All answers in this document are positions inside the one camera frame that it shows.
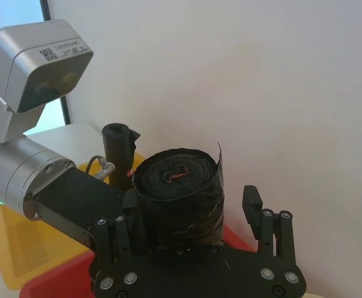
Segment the barcode label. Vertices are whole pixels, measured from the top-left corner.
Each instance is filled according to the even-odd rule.
[[[52,51],[51,48],[46,48],[44,50],[40,50],[40,53],[44,56],[47,61],[52,61],[55,59],[59,59],[59,57]]]

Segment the black plastic bag roll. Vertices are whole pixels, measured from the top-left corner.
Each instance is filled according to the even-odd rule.
[[[149,239],[156,249],[222,245],[222,158],[172,149],[145,160],[133,179]]]
[[[122,191],[133,188],[132,165],[135,141],[140,134],[125,124],[108,124],[102,129],[106,160],[113,163],[115,170],[109,175],[109,184]]]

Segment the yellow plastic bin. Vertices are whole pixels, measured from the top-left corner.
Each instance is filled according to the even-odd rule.
[[[136,153],[134,170],[142,161],[143,157]],[[100,169],[96,161],[90,173],[95,174]],[[31,279],[87,250],[46,223],[27,220],[0,205],[0,272],[8,288],[20,289]]]

